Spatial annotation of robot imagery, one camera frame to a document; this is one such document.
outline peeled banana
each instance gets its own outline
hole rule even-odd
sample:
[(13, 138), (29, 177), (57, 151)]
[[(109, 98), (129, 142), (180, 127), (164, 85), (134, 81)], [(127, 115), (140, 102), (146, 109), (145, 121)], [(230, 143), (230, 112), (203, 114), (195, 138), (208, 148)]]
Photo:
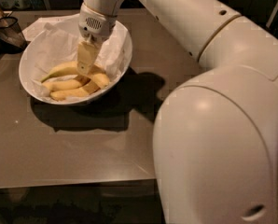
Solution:
[(76, 61), (60, 63), (54, 66), (40, 81), (45, 82), (46, 80), (53, 77), (62, 77), (67, 75), (78, 75), (78, 71), (76, 69)]
[(79, 88), (84, 86), (89, 81), (90, 79), (88, 77), (78, 75), (68, 80), (46, 81), (43, 83), (43, 86), (45, 86), (49, 91), (63, 91)]
[[(49, 81), (53, 77), (76, 75), (76, 77), (63, 81)], [(54, 66), (45, 77), (41, 79), (43, 86), (50, 91), (50, 97), (56, 101), (65, 100), (68, 96), (85, 97), (99, 89), (105, 88), (110, 83), (105, 70), (94, 64), (86, 76), (77, 70), (77, 61), (60, 63)]]
[(66, 97), (73, 96), (73, 97), (85, 97), (92, 93), (95, 93), (100, 88), (97, 86), (92, 80), (87, 83), (85, 86), (82, 86), (77, 89), (71, 89), (66, 91), (54, 91), (50, 94), (51, 98), (56, 101), (65, 100)]

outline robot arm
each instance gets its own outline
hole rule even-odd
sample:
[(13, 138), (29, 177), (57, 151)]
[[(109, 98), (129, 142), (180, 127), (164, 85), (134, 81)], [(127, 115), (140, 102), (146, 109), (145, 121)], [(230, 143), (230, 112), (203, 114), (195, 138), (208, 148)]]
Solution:
[[(216, 0), (139, 1), (209, 70), (175, 89), (156, 119), (166, 222), (275, 224), (278, 40)], [(107, 39), (121, 2), (85, 0), (81, 34)], [(99, 16), (105, 28), (88, 27)]]

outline white bowl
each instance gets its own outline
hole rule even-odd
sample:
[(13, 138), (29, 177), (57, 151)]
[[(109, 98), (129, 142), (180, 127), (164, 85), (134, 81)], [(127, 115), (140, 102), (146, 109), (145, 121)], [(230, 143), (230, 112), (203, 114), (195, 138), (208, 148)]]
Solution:
[[(57, 22), (54, 24), (57, 29), (63, 30), (69, 35), (73, 35), (78, 37), (79, 36), (79, 30), (78, 30), (78, 15), (72, 16), (68, 18), (67, 20), (63, 20), (60, 22)], [(54, 105), (85, 105), (93, 100), (98, 99), (103, 94), (105, 94), (107, 91), (109, 91), (111, 88), (113, 88), (119, 80), (123, 77), (125, 72), (127, 71), (131, 59), (132, 59), (132, 39), (131, 36), (127, 30), (127, 28), (122, 25), (120, 22), (117, 21), (116, 26), (114, 28), (116, 30), (117, 36), (121, 35), (124, 38), (123, 45), (122, 45), (122, 61), (119, 62), (118, 70), (119, 75), (117, 75), (115, 78), (111, 80), (110, 78), (110, 84), (102, 90), (98, 90), (94, 94), (91, 94), (86, 97), (77, 98), (77, 99), (68, 99), (64, 101), (54, 101), (48, 97), (43, 96), (40, 94), (35, 87), (35, 70), (38, 69), (38, 61), (40, 59), (43, 59), (45, 57), (46, 62), (52, 63), (53, 57), (45, 56), (45, 54), (38, 54), (38, 50), (43, 46), (43, 40), (46, 39), (47, 36), (44, 35), (44, 31), (40, 33), (26, 48), (24, 53), (21, 56), (20, 66), (19, 66), (19, 77), (21, 81), (21, 85), (24, 87), (24, 89), (35, 99), (48, 103), (48, 104), (54, 104)]]

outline tabletop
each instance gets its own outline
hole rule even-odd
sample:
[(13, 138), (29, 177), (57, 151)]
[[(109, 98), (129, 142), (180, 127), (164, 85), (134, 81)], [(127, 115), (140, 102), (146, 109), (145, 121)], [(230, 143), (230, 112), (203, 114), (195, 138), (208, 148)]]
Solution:
[[(70, 11), (20, 11), (26, 29)], [(152, 136), (167, 95), (202, 70), (147, 10), (122, 9), (132, 37), (129, 70), (88, 105), (59, 106), (30, 97), (19, 79), (20, 54), (0, 55), (0, 188), (155, 178)]]

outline gray table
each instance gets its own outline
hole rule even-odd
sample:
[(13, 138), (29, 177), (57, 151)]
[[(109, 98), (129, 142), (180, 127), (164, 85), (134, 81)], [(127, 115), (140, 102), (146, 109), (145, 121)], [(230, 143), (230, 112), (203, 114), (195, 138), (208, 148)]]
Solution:
[[(24, 29), (39, 17), (75, 11), (23, 11)], [(86, 106), (56, 106), (27, 95), (21, 54), (0, 55), (0, 188), (155, 178), (152, 133), (163, 99), (201, 72), (145, 10), (121, 10), (133, 42), (131, 68), (119, 84)]]

